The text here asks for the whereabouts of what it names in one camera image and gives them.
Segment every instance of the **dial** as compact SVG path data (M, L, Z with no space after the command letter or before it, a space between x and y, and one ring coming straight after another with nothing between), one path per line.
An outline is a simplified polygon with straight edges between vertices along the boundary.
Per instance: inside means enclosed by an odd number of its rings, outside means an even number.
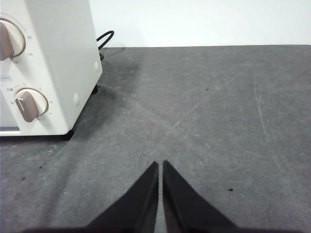
M32 122L48 109L46 98L40 92L29 88L22 89L17 93L15 103L27 122Z
M20 55L24 51L25 38L13 23L0 19L0 37L1 61Z

